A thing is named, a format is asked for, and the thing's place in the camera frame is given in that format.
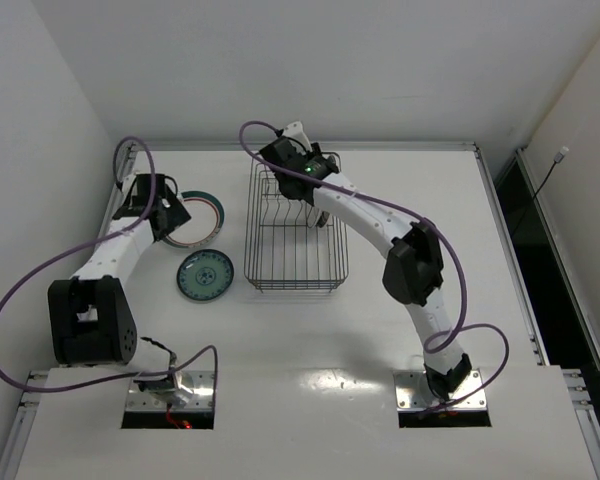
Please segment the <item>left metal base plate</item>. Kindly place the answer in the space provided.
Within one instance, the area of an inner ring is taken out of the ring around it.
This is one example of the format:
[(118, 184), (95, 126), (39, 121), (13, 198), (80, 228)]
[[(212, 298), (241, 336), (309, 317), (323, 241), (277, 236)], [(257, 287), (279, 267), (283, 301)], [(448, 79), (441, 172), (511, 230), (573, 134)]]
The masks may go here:
[(131, 380), (125, 411), (154, 413), (170, 406), (176, 412), (209, 412), (214, 406), (215, 376), (211, 371), (175, 373), (170, 380), (140, 382)]

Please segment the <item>blue floral green plate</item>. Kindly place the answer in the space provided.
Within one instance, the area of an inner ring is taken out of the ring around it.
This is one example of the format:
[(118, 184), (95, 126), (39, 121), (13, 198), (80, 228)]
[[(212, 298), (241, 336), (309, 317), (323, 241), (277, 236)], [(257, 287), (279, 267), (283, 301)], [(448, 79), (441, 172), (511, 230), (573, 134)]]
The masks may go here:
[(216, 249), (202, 249), (188, 255), (179, 265), (176, 286), (188, 300), (210, 302), (232, 285), (235, 270), (231, 259)]

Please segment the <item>metal base plate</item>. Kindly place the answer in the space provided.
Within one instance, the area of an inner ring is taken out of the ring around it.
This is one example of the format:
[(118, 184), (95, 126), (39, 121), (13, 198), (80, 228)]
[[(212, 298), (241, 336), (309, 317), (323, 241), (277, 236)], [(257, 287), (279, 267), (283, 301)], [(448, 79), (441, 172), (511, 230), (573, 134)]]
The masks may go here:
[(488, 404), (479, 370), (472, 370), (448, 401), (430, 390), (424, 371), (405, 370), (394, 373), (395, 395), (399, 412), (420, 412), (442, 406), (443, 410), (460, 413), (487, 412)]
[(170, 380), (140, 382), (131, 380), (125, 411), (154, 413), (170, 406), (176, 412), (209, 412), (214, 406), (215, 376), (211, 371), (175, 373)]

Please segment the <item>green red rimmed plate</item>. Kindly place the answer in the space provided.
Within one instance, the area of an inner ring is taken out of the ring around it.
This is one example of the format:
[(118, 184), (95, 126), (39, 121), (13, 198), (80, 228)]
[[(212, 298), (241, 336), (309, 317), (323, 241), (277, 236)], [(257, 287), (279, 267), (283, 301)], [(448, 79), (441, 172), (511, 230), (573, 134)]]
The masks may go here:
[(321, 211), (317, 220), (316, 220), (316, 224), (315, 226), (317, 228), (323, 228), (327, 225), (328, 221), (330, 218), (330, 213), (327, 211)]
[(196, 190), (184, 191), (178, 198), (191, 219), (179, 231), (167, 236), (163, 243), (185, 250), (207, 246), (219, 235), (224, 225), (225, 211), (222, 203), (214, 195)]

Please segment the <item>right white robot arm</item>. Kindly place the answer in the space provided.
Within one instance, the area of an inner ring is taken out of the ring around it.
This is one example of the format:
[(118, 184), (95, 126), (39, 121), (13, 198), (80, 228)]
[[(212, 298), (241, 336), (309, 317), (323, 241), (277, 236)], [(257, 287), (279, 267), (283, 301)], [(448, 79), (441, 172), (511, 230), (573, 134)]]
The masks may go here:
[(382, 284), (407, 309), (423, 346), (431, 392), (447, 401), (471, 371), (457, 340), (447, 342), (452, 324), (442, 294), (443, 256), (439, 237), (424, 221), (395, 207), (365, 200), (335, 161), (321, 153), (301, 153), (280, 137), (259, 150), (274, 167), (279, 191), (344, 222), (370, 242), (385, 260)]

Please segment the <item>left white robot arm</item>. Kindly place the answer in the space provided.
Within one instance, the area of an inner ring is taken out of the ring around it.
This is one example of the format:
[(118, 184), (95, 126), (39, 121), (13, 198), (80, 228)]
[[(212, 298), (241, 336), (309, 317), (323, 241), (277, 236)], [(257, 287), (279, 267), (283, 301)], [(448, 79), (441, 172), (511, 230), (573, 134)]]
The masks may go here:
[(48, 289), (54, 354), (65, 366), (131, 371), (139, 390), (166, 401), (182, 384), (182, 375), (169, 371), (176, 354), (138, 333), (124, 287), (143, 253), (191, 216), (165, 174), (130, 174), (122, 193), (107, 239), (71, 278)]

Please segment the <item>white plate grey rim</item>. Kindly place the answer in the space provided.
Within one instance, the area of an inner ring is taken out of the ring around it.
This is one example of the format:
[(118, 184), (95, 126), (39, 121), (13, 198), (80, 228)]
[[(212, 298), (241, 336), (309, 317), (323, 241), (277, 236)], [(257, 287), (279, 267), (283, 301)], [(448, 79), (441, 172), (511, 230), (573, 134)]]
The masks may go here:
[(306, 225), (308, 228), (315, 228), (320, 221), (321, 210), (318, 207), (306, 204)]

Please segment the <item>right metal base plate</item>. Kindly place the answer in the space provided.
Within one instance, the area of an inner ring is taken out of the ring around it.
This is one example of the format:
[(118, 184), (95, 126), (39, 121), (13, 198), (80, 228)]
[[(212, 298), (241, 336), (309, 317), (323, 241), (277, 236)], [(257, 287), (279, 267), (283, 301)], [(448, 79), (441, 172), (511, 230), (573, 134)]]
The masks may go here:
[(399, 412), (420, 412), (442, 406), (443, 410), (460, 413), (487, 412), (488, 404), (479, 370), (472, 370), (448, 401), (430, 390), (424, 371), (405, 370), (394, 373), (395, 395)]

